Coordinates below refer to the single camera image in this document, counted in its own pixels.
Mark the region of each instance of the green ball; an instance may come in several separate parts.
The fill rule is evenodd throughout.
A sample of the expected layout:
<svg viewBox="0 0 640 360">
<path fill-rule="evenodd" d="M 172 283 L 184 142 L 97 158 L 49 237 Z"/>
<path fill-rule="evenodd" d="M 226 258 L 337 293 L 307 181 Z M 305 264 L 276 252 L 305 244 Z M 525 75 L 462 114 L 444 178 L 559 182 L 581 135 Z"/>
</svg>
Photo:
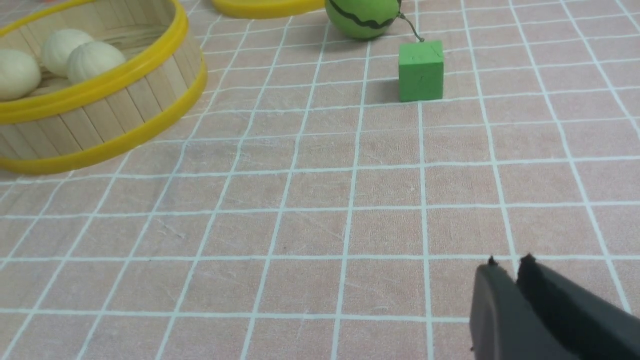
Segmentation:
<svg viewBox="0 0 640 360">
<path fill-rule="evenodd" d="M 343 34 L 369 40 L 384 34 L 400 14 L 402 0 L 324 0 L 329 20 Z"/>
</svg>

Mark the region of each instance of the green cube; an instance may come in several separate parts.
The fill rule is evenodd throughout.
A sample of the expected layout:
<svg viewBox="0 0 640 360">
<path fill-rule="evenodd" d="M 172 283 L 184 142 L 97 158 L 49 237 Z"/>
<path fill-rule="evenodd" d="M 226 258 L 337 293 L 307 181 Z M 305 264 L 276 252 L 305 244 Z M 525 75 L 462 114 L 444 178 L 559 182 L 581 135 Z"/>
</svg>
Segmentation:
<svg viewBox="0 0 640 360">
<path fill-rule="evenodd" d="M 442 42 L 412 42 L 400 45 L 398 56 L 400 101 L 442 99 L 444 54 Z"/>
</svg>

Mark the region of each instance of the yellow plastic lid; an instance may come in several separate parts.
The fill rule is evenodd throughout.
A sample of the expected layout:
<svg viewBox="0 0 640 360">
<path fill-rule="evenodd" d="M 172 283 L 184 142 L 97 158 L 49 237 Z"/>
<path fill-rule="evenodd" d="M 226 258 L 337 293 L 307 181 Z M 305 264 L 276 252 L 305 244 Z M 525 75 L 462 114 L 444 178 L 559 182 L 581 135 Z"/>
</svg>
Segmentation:
<svg viewBox="0 0 640 360">
<path fill-rule="evenodd" d="M 324 0 L 211 0 L 217 11 L 241 19 L 277 19 L 324 8 Z"/>
</svg>

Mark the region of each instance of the string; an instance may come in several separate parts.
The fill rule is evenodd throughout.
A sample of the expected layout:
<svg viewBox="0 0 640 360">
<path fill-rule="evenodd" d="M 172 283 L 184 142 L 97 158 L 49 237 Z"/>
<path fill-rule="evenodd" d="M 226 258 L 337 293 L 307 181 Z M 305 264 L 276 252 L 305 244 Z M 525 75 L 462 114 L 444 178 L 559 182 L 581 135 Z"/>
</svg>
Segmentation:
<svg viewBox="0 0 640 360">
<path fill-rule="evenodd" d="M 419 42 L 424 42 L 424 38 L 418 35 L 418 32 L 415 30 L 415 26 L 413 26 L 411 21 L 409 21 L 409 19 L 407 19 L 403 13 L 399 12 L 398 17 L 409 23 L 409 26 L 411 26 L 411 30 L 413 31 L 413 34 L 415 35 L 415 37 L 418 39 Z"/>
</svg>

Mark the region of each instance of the yellow rim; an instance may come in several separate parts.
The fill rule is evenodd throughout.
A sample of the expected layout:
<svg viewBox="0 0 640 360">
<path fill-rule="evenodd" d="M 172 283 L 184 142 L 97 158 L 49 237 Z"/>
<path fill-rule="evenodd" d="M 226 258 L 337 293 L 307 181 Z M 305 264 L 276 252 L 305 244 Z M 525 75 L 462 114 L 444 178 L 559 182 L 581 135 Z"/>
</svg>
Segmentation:
<svg viewBox="0 0 640 360">
<path fill-rule="evenodd" d="M 71 0 L 34 13 L 0 29 L 0 37 L 52 13 L 94 1 Z M 126 88 L 158 68 L 180 47 L 189 31 L 189 20 L 184 8 L 178 0 L 170 1 L 175 7 L 173 22 L 149 48 L 125 64 L 84 83 L 51 94 L 0 102 L 0 125 L 44 119 L 80 108 Z"/>
<path fill-rule="evenodd" d="M 243 19 L 275 19 L 312 12 L 324 0 L 211 0 L 220 13 Z"/>
<path fill-rule="evenodd" d="M 46 175 L 88 167 L 121 155 L 153 139 L 176 123 L 198 101 L 207 86 L 207 65 L 202 58 L 200 73 L 189 90 L 155 118 L 139 128 L 91 149 L 40 160 L 10 160 L 0 158 L 0 168 L 27 175 Z"/>
</svg>

